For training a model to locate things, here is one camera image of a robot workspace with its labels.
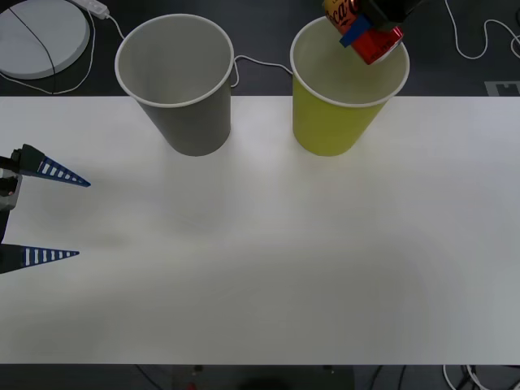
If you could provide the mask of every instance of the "white round device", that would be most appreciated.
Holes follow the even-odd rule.
[[[56,73],[72,65],[89,43],[87,20],[65,0],[28,0],[12,10],[43,42]],[[0,72],[25,80],[53,75],[41,43],[9,10],[0,14]]]

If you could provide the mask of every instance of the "paper cup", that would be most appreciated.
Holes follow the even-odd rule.
[[[202,156],[229,137],[233,58],[231,40],[217,24],[165,15],[128,34],[115,74],[174,149]]]
[[[366,65],[339,37],[323,17],[307,24],[291,48],[292,128],[298,142],[320,156],[349,150],[410,73],[403,44],[383,62]]]

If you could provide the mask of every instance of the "cup rim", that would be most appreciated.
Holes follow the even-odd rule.
[[[143,99],[142,97],[138,97],[135,93],[133,93],[130,89],[128,89],[128,87],[125,85],[125,83],[121,79],[121,75],[119,74],[119,57],[120,57],[121,52],[123,51],[124,47],[126,46],[128,40],[134,34],[138,33],[146,25],[152,24],[152,23],[156,22],[157,20],[168,19],[168,18],[172,18],[172,19],[176,19],[176,18],[196,19],[196,20],[200,20],[200,21],[203,21],[205,23],[208,23],[208,24],[214,26],[215,28],[217,28],[217,30],[219,30],[220,33],[222,33],[222,35],[226,39],[227,43],[229,44],[229,50],[231,51],[231,58],[230,58],[230,61],[229,61],[229,67],[227,67],[227,71],[226,71],[226,74],[223,77],[223,79],[212,90],[210,90],[209,92],[203,94],[200,97],[197,97],[196,99],[189,100],[187,102],[181,102],[181,103],[156,103],[156,102],[151,102],[151,101],[148,101],[146,99]],[[228,34],[223,30],[223,28],[221,28],[214,21],[206,19],[206,18],[203,18],[202,16],[191,15],[191,14],[163,15],[163,16],[159,16],[157,18],[153,18],[153,19],[147,20],[143,24],[140,24],[139,26],[134,28],[124,38],[123,42],[121,42],[121,44],[119,45],[119,48],[117,50],[117,54],[115,55],[115,77],[117,78],[117,81],[119,82],[119,85],[124,90],[124,92],[126,92],[128,94],[128,96],[136,99],[139,103],[145,104],[147,106],[158,107],[158,108],[180,108],[180,107],[191,106],[191,105],[193,105],[195,103],[199,103],[199,102],[209,98],[211,95],[213,95],[215,92],[217,92],[220,88],[222,88],[224,83],[226,83],[226,81],[228,80],[229,76],[231,75],[231,72],[233,70],[233,64],[235,63],[234,62],[234,58],[235,58],[235,50],[233,49],[233,44],[231,42],[231,39],[229,38]]]
[[[404,43],[401,43],[400,45],[402,45],[402,49],[403,49],[403,52],[405,54],[405,60],[406,60],[406,69],[405,69],[405,75],[403,77],[403,80],[402,82],[399,84],[399,86],[392,92],[390,93],[388,96],[386,97],[383,97],[375,102],[369,102],[369,103],[360,103],[360,104],[355,104],[355,103],[343,103],[343,102],[337,102],[335,100],[332,100],[328,97],[324,97],[323,95],[321,95],[320,93],[317,93],[316,91],[314,91],[300,76],[300,74],[298,73],[298,70],[297,70],[297,67],[296,67],[296,64],[294,62],[294,50],[296,48],[296,44],[298,43],[301,35],[306,31],[308,30],[310,27],[312,27],[313,25],[317,24],[317,23],[320,23],[322,20],[326,20],[328,22],[328,19],[326,16],[323,16],[321,18],[318,18],[316,20],[313,20],[312,22],[308,23],[304,28],[302,28],[300,30],[300,32],[296,35],[296,37],[294,38],[294,41],[292,41],[292,45],[291,45],[291,68],[292,68],[292,72],[294,74],[294,76],[297,78],[298,82],[303,85],[303,88],[305,88],[309,93],[312,93],[315,97],[317,97],[319,100],[322,100],[324,102],[327,102],[327,103],[330,103],[330,104],[333,104],[334,106],[340,106],[340,107],[348,107],[348,108],[363,108],[363,107],[373,107],[373,106],[378,106],[379,104],[382,104],[382,103],[385,103],[387,102],[390,98],[393,98],[394,96],[396,96],[402,89],[403,87],[405,86],[406,84],[406,81],[408,80],[408,76],[410,75],[410,57],[408,55],[408,50],[406,49],[406,46]]]

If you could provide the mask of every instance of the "red can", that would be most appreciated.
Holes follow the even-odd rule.
[[[344,36],[358,18],[358,0],[325,0],[323,8],[327,18]],[[395,27],[392,31],[370,29],[361,35],[352,47],[366,64],[378,63],[387,58],[403,40],[403,32]]]

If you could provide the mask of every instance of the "white cable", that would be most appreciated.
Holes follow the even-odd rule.
[[[90,74],[90,69],[92,68],[92,62],[93,62],[93,59],[94,59],[94,47],[95,47],[95,44],[96,44],[96,26],[94,25],[94,19],[92,18],[92,15],[90,15],[90,12],[87,11],[87,14],[89,14],[89,17],[90,17],[90,21],[92,22],[92,30],[93,30],[93,35],[92,35],[92,50],[90,52],[90,64],[89,64],[89,70],[87,71],[87,74],[85,75],[85,77],[83,78],[83,80],[74,88],[71,88],[71,89],[67,89],[66,91],[61,91],[61,92],[55,92],[54,95],[63,95],[64,93],[69,93],[69,92],[72,92],[72,91],[75,91],[77,90],[84,82],[85,80],[87,80],[87,77],[89,77],[89,74]],[[15,79],[11,79],[10,77],[7,77],[6,75],[4,75],[3,73],[0,72],[0,76],[3,77],[4,79],[6,80],[9,80],[9,81],[12,81],[13,83],[16,83],[16,84],[20,84],[20,85],[23,85],[25,87],[28,87],[30,89],[35,89],[37,91],[41,91],[43,93],[46,93],[48,95],[52,95],[53,93],[52,92],[49,92],[49,91],[45,91],[44,89],[41,89],[41,88],[38,88],[38,87],[35,87],[33,85],[29,85],[29,84],[25,84],[25,83],[22,83],[21,81],[18,81],[18,80],[15,80]]]
[[[251,58],[251,57],[248,57],[247,55],[237,55],[235,57],[235,72],[236,72],[236,83],[233,84],[231,86],[231,88],[235,88],[240,82],[241,82],[241,76],[240,74],[238,73],[238,65],[236,65],[236,61],[238,61],[239,59],[247,59],[253,63],[257,63],[259,65],[265,65],[267,67],[281,67],[282,69],[284,69],[289,75],[293,75],[293,73],[290,71],[290,69],[288,69],[287,67],[285,67],[284,65],[280,64],[280,63],[264,63],[263,61],[258,61],[257,59],[254,59],[254,58]]]
[[[477,375],[475,375],[473,373],[473,371],[471,370],[471,366],[466,366],[466,369],[468,370],[468,374],[470,376],[470,378],[473,380],[474,384],[476,384],[480,390],[489,390],[489,388],[486,388],[484,387],[480,381],[479,381],[479,378],[477,378]]]
[[[448,4],[448,0],[444,0],[444,3],[446,4],[446,8],[448,9],[448,13],[449,13],[449,17],[451,18],[452,20],[452,23],[453,23],[453,31],[455,33],[455,46],[457,47],[457,51],[458,53],[464,57],[465,59],[480,59],[482,58],[482,56],[484,56],[486,54],[486,52],[488,51],[488,43],[489,43],[489,39],[488,39],[488,23],[497,23],[499,24],[500,26],[502,26],[503,28],[505,28],[507,31],[509,31],[509,33],[513,36],[513,40],[511,41],[511,51],[513,52],[513,54],[520,59],[520,54],[518,54],[516,52],[516,50],[514,49],[514,42],[516,41],[519,45],[520,45],[520,35],[515,35],[513,30],[511,30],[511,28],[509,28],[506,24],[500,22],[499,20],[494,20],[494,19],[488,19],[484,22],[484,36],[486,37],[486,45],[484,46],[484,50],[481,54],[475,56],[475,57],[470,57],[469,55],[465,55],[464,53],[461,52],[461,49],[459,48],[458,46],[458,32],[457,32],[457,23],[455,23],[455,18],[453,18],[453,13],[452,13],[452,10],[449,8],[449,4]]]
[[[113,17],[111,17],[110,15],[107,15],[106,18],[107,18],[107,19],[110,19],[110,20],[112,20],[112,21],[114,22],[115,27],[117,28],[117,31],[118,31],[119,35],[120,35],[121,38],[124,40],[124,35],[123,35],[123,33],[121,32],[121,28],[119,27],[119,24],[117,23],[117,21],[116,21]]]
[[[446,372],[446,365],[442,366],[442,373],[444,374],[444,379],[446,380],[446,383],[448,384],[449,388],[451,388],[452,390],[457,390],[448,378],[448,373]]]

